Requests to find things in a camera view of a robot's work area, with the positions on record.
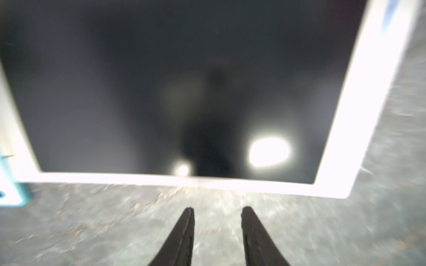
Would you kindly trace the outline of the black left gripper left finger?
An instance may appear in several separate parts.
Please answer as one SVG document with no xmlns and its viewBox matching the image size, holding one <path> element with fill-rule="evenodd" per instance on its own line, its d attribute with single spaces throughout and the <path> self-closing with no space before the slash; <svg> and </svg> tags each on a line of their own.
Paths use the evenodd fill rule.
<svg viewBox="0 0 426 266">
<path fill-rule="evenodd" d="M 184 209 L 149 266 L 191 266 L 194 245 L 194 209 Z"/>
</svg>

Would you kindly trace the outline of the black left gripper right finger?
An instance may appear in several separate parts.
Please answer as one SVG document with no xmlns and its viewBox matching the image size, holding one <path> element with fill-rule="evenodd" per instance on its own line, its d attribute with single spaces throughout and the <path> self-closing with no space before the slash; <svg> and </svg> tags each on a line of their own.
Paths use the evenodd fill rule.
<svg viewBox="0 0 426 266">
<path fill-rule="evenodd" d="M 247 266 L 290 266 L 252 207 L 243 208 L 241 219 Z"/>
</svg>

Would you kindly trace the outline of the white drawing tablet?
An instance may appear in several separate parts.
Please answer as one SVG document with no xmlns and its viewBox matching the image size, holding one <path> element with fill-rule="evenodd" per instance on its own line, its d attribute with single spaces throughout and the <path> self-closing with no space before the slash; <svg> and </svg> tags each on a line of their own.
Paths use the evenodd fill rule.
<svg viewBox="0 0 426 266">
<path fill-rule="evenodd" d="M 21 183 L 346 198 L 421 1 L 2 1 Z"/>
</svg>

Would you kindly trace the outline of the large blue drawing tablet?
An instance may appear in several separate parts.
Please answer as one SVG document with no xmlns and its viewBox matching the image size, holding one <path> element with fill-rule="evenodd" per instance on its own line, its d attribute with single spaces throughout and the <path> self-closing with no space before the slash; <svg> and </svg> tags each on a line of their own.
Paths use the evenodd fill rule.
<svg viewBox="0 0 426 266">
<path fill-rule="evenodd" d="M 1 207 L 22 207 L 31 199 L 28 187 L 14 178 L 8 158 L 1 155 Z"/>
</svg>

